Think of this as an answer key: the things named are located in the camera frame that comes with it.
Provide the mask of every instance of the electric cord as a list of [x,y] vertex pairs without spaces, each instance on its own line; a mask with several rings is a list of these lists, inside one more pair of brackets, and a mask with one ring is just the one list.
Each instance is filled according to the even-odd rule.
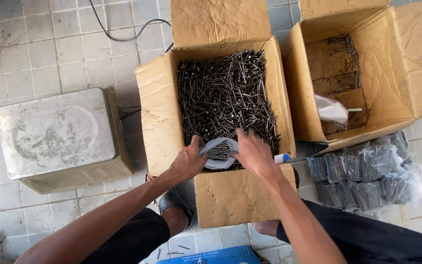
[[[95,14],[95,16],[96,16],[96,18],[97,18],[98,23],[99,23],[99,24],[100,24],[100,26],[102,27],[102,30],[103,30],[103,31],[104,31],[104,33],[107,35],[107,37],[108,37],[109,39],[113,40],[113,41],[127,42],[127,41],[131,41],[131,40],[137,39],[137,38],[139,37],[139,35],[141,34],[141,32],[143,32],[144,28],[145,28],[145,27],[146,27],[149,23],[151,23],[151,22],[155,22],[155,21],[165,22],[167,25],[169,25],[169,26],[171,26],[171,27],[172,27],[172,25],[171,25],[169,22],[167,22],[166,20],[164,20],[164,19],[160,19],[160,18],[155,18],[155,19],[151,19],[150,21],[146,22],[146,24],[144,24],[144,26],[141,28],[141,30],[139,30],[138,35],[136,35],[136,36],[132,37],[131,39],[115,39],[115,38],[113,38],[112,36],[110,36],[110,35],[107,33],[107,31],[105,30],[104,26],[102,25],[102,22],[101,22],[101,21],[100,21],[100,19],[98,18],[97,11],[96,11],[96,10],[95,10],[95,8],[94,8],[94,4],[92,3],[92,0],[89,0],[89,2],[91,3],[92,10],[94,10],[94,14]],[[170,46],[167,48],[166,53],[167,53],[167,51],[169,51],[172,47],[173,47],[173,42],[172,42],[172,44],[170,44]]]

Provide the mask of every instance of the open cardboard box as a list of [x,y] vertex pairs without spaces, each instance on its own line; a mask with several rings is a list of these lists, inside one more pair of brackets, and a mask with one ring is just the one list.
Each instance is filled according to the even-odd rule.
[[[294,132],[299,141],[321,143],[320,153],[387,135],[422,118],[422,3],[398,8],[389,0],[300,0],[302,20],[281,43]],[[349,33],[360,53],[362,89],[330,96],[346,108],[366,103],[366,126],[324,135],[315,93],[323,95],[343,69],[327,42]]]
[[[279,153],[295,157],[295,140],[278,41],[271,35],[265,0],[171,0],[174,48],[136,69],[144,146],[152,175],[167,170],[184,147],[177,68],[185,60],[210,60],[264,49],[265,84],[278,134]],[[290,164],[282,165],[295,187]],[[277,219],[269,194],[247,170],[195,177],[201,228]]]

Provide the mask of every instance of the stainless steel surface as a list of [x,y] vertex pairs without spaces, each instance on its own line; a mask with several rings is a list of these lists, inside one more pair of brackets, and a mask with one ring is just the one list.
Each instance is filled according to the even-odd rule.
[[108,105],[100,88],[1,107],[0,133],[10,179],[116,156]]

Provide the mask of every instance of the white plastic bag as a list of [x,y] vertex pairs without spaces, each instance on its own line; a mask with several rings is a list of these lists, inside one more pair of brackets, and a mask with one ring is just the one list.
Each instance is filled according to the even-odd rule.
[[[203,153],[207,153],[223,141],[227,141],[230,150],[239,151],[239,144],[237,143],[237,141],[232,140],[230,138],[216,138],[214,140],[209,141],[206,146],[200,148],[200,157],[203,155]],[[204,166],[210,170],[228,169],[234,163],[234,161],[235,158],[232,157],[227,157],[226,161],[208,159]]]
[[320,120],[348,129],[348,109],[340,102],[315,95]]

